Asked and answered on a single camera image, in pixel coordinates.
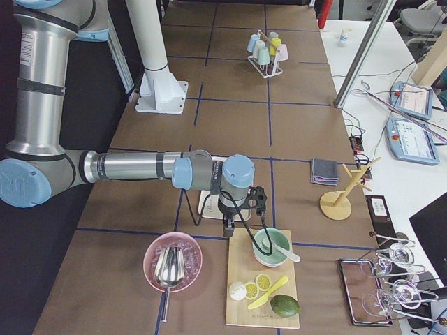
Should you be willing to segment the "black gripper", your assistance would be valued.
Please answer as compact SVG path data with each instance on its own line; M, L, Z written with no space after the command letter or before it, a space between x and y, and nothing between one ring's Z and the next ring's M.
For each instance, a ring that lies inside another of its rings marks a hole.
M223 214L223 236L232 237L235 230L235 218L240 218L237 209L218 200L219 211Z

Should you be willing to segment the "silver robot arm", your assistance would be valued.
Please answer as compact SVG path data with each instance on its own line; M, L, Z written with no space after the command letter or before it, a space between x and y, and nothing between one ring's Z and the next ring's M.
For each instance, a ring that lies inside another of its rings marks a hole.
M109 34L105 1L16 1L22 27L14 139L1 162L1 199L33 207L71 187L99 180L168 179L175 188L208 191L219 198L226 236L242 210L258 204L255 167L243 155L216 161L192 152L99 154L66 150L59 143L72 40L105 41Z

